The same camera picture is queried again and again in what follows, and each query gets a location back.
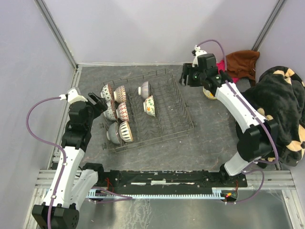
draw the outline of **cable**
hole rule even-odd
[[[254,162],[262,162],[262,163],[266,163],[266,164],[275,164],[276,162],[278,162],[278,152],[277,152],[277,149],[276,149],[276,146],[275,146],[275,143],[269,133],[269,131],[267,130],[266,126],[263,124],[263,122],[256,116],[256,114],[252,111],[251,107],[237,94],[237,92],[234,90],[234,88],[229,84],[229,82],[226,80],[225,83],[227,84],[227,86],[230,88],[230,90],[233,92],[233,94],[241,101],[241,103],[247,108],[247,110],[251,113],[251,115],[256,119],[256,121],[260,124],[260,126],[263,128],[263,130],[265,131],[269,141],[270,141],[270,144],[272,146],[272,149],[274,151],[274,155],[275,155],[275,160],[272,161],[272,162],[269,162],[269,161],[264,161],[264,160],[256,160]],[[265,175],[264,175],[264,172],[263,170],[261,169],[255,169],[255,170],[252,170],[252,171],[249,171],[249,172],[245,172],[245,170],[250,166],[252,165],[249,164],[246,168],[243,169],[242,171],[242,174],[244,175],[247,175],[247,174],[251,174],[253,172],[256,172],[256,171],[260,171],[262,173],[262,182],[261,182],[261,185],[259,186],[259,188],[257,189],[257,191],[250,197],[246,198],[246,199],[243,199],[243,200],[239,200],[239,201],[236,201],[234,203],[230,203],[230,204],[236,204],[236,203],[242,203],[242,202],[245,202],[245,201],[248,201],[248,200],[251,200],[252,198],[254,198],[258,192],[262,189],[263,187],[263,184],[264,184],[264,180],[265,180]]]
[[[207,42],[216,42],[219,45],[219,47],[221,49],[221,52],[223,53],[223,56],[224,56],[224,70],[226,71],[227,70],[227,58],[226,58],[225,53],[224,53],[224,48],[222,47],[222,45],[217,40],[214,40],[214,39],[208,39],[208,40],[205,40],[203,42],[200,42],[197,46],[200,46],[200,45],[202,45],[204,43],[207,43]]]
[[[78,168],[81,170],[81,173],[82,173],[82,168],[80,166],[78,166]],[[75,176],[80,178],[81,177],[81,173],[79,175],[75,175]]]
[[[26,117],[26,126],[27,126],[27,129],[28,129],[28,132],[30,133],[30,135],[32,135],[35,139],[37,139],[38,141],[40,142],[43,142],[43,143],[46,143],[48,145],[51,145],[51,146],[54,146],[56,148],[58,148],[61,152],[62,152],[62,155],[63,155],[63,163],[66,163],[66,152],[65,150],[58,144],[55,144],[55,143],[52,143],[52,142],[49,142],[49,141],[46,141],[46,140],[43,140],[41,139],[40,137],[36,136],[32,130],[30,129],[30,126],[29,126],[29,117],[30,117],[30,114],[31,112],[34,110],[34,108],[36,106],[38,106],[39,104],[41,103],[44,103],[46,101],[50,101],[50,100],[54,100],[54,99],[60,99],[60,97],[52,97],[52,98],[49,98],[49,99],[44,99],[44,100],[41,100],[40,102],[36,103],[28,112],[27,114],[27,117]],[[57,181],[55,183],[55,186],[54,186],[54,189],[53,189],[53,196],[56,195],[56,191],[57,191],[57,188],[58,188],[58,185],[59,185],[59,182],[61,180],[61,177],[62,177],[62,174],[63,174],[63,171],[65,169],[65,166],[62,166],[61,167],[61,171],[59,173],[59,176],[57,178]],[[48,219],[47,219],[47,225],[48,225],[48,229],[51,229],[51,211],[52,211],[52,206],[53,206],[53,203],[54,203],[54,199],[51,198],[51,201],[50,201],[50,205],[49,205],[49,209],[48,209]]]
[[[30,125],[29,125],[29,118],[30,118],[30,114],[32,113],[32,111],[35,109],[36,106],[40,105],[41,103],[44,103],[46,101],[50,101],[50,100],[55,100],[55,99],[61,99],[61,97],[52,97],[52,98],[48,98],[48,99],[44,99],[44,100],[41,100],[40,102],[36,103],[28,112],[27,114],[27,117],[26,117],[26,120],[25,120],[25,124],[26,124],[26,127],[28,129],[28,132],[30,133],[30,135],[32,135],[35,139],[37,139],[38,141],[40,142],[43,142],[43,143],[46,143],[48,145],[51,145],[51,146],[54,146],[56,148],[58,148],[61,152],[62,152],[62,156],[63,156],[63,164],[66,163],[66,152],[65,150],[58,144],[56,143],[52,143],[52,142],[49,142],[49,141],[46,141],[46,140],[43,140],[42,138],[36,136],[31,128],[30,128]],[[65,166],[62,166],[61,167],[61,170],[60,170],[60,173],[59,173],[59,176],[56,180],[56,183],[55,183],[55,186],[54,186],[54,189],[53,189],[53,193],[52,193],[52,196],[55,196],[56,195],[56,192],[57,192],[57,188],[58,188],[58,185],[61,181],[61,177],[62,177],[62,174],[64,172],[64,169],[65,169]],[[118,202],[118,201],[123,201],[123,200],[130,200],[132,199],[132,197],[128,197],[128,196],[123,196],[123,195],[120,195],[120,194],[116,194],[116,193],[113,193],[111,191],[108,191],[106,189],[103,189],[101,187],[98,187],[98,189],[104,191],[104,192],[107,192],[107,193],[110,193],[112,195],[115,195],[115,196],[119,196],[119,197],[122,197],[124,199],[116,199],[116,200],[112,200],[112,201],[104,201],[104,202],[101,202],[101,203],[112,203],[112,202]],[[54,198],[51,198],[51,201],[50,201],[50,205],[49,205],[49,208],[48,208],[48,216],[47,216],[47,225],[48,225],[48,229],[51,229],[51,212],[52,212],[52,206],[53,206],[53,203],[54,203]]]
[[[106,193],[108,193],[108,194],[111,194],[111,195],[114,195],[114,196],[122,197],[122,198],[123,198],[123,199],[114,199],[114,200],[109,200],[109,201],[99,201],[99,202],[96,202],[96,203],[99,203],[99,204],[113,203],[113,202],[119,202],[119,201],[125,201],[125,200],[131,200],[131,199],[132,199],[132,197],[120,195],[120,194],[111,192],[111,191],[109,191],[109,190],[103,189],[103,188],[101,188],[101,187],[93,187],[93,189],[98,189],[98,190],[103,191],[103,192],[106,192]]]
[[[266,163],[266,164],[270,164],[270,165],[274,165],[276,162],[278,162],[278,152],[275,146],[275,143],[269,133],[269,131],[267,130],[266,126],[263,124],[263,122],[256,116],[256,114],[252,111],[251,107],[237,94],[237,92],[234,90],[234,88],[229,84],[229,82],[226,80],[225,83],[227,84],[227,86],[230,88],[230,90],[233,92],[233,94],[240,100],[240,102],[242,102],[242,104],[247,108],[247,110],[251,113],[251,115],[253,116],[253,118],[256,119],[256,121],[261,125],[261,127],[263,128],[263,130],[265,131],[272,149],[274,151],[274,155],[275,155],[275,160],[274,161],[264,161],[264,160],[256,160],[255,162],[262,162],[262,163]]]

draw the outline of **wire dish rack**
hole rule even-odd
[[[138,95],[138,87],[145,81],[149,81],[150,84],[150,95],[153,95],[156,117],[144,112],[144,99]],[[136,77],[103,82],[101,88],[108,83],[113,90],[121,85],[125,87],[129,126],[133,136],[133,142],[123,141],[121,145],[107,141],[109,152],[120,152],[177,138],[187,135],[194,128],[189,111],[170,70],[161,69]],[[103,115],[102,117],[107,131],[113,121],[106,119]]]

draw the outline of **gray mat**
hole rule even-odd
[[[100,94],[101,83],[116,78],[137,76],[148,71],[167,68],[177,81],[181,65],[170,66],[99,66],[83,67],[79,89],[83,95],[89,92]],[[244,91],[248,80],[240,80],[237,87]],[[109,153],[105,141],[102,118],[97,118],[92,127],[92,138],[81,163],[102,163],[105,170],[218,170],[236,153],[238,138],[235,120],[225,106],[217,100],[207,99],[202,87],[179,86],[188,105],[195,128],[187,137],[162,142],[119,153]]]

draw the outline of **white bowl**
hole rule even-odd
[[[144,106],[144,111],[148,115],[156,117],[153,96],[149,96],[147,99],[145,99],[145,102],[143,103],[143,106]]]
[[[124,142],[133,142],[132,132],[128,122],[125,121],[121,123],[119,133]]]

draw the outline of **patterned bowl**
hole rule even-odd
[[[124,85],[119,86],[115,91],[113,92],[114,100],[118,103],[126,102],[126,92]]]
[[[106,101],[114,100],[112,88],[109,83],[102,88],[101,98],[104,98]]]
[[[128,111],[126,107],[126,103],[120,103],[118,106],[118,109],[116,110],[116,114],[119,119],[121,119],[123,122],[127,121],[129,122],[129,117],[128,117]]]
[[[124,142],[133,142],[132,132],[130,130],[128,122],[125,121],[121,123],[119,133],[121,139],[123,139]]]
[[[117,120],[118,117],[116,116],[117,114],[116,114],[116,111],[115,111],[114,100],[108,101],[107,106],[108,106],[107,111],[103,112],[105,118],[107,118],[109,120],[112,120],[112,121]]]
[[[149,96],[147,99],[145,99],[145,102],[143,103],[144,111],[153,117],[156,117],[156,112],[154,109],[154,102],[153,102],[153,96]]]
[[[149,97],[149,88],[150,85],[148,81],[144,82],[141,87],[138,89],[138,93],[142,96],[143,99],[147,99]]]
[[[120,138],[119,133],[119,125],[117,122],[112,123],[106,132],[107,138],[109,141],[115,143],[115,144],[122,144],[122,139]]]

